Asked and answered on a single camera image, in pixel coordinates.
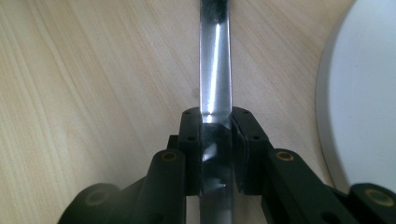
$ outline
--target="light wood grain surface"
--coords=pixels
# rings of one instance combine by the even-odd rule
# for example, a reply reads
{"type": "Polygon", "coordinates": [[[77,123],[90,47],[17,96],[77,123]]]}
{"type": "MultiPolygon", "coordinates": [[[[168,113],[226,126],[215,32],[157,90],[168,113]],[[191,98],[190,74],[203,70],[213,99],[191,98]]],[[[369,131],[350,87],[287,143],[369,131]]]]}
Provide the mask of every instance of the light wood grain surface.
{"type": "MultiPolygon", "coordinates": [[[[328,184],[316,77],[351,3],[231,1],[233,104],[328,184]]],[[[56,223],[89,185],[145,175],[199,104],[198,47],[199,0],[0,0],[0,223],[56,223]]],[[[258,197],[235,213],[264,221],[258,197]]]]}

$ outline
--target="white plate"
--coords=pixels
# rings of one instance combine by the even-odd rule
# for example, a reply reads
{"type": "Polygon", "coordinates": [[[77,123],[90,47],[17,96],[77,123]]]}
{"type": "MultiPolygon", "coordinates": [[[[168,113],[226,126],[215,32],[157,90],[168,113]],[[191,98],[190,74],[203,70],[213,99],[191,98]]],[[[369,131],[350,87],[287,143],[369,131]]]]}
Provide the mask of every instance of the white plate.
{"type": "Polygon", "coordinates": [[[357,1],[332,32],[317,116],[337,188],[370,182],[396,192],[396,1],[357,1]]]}

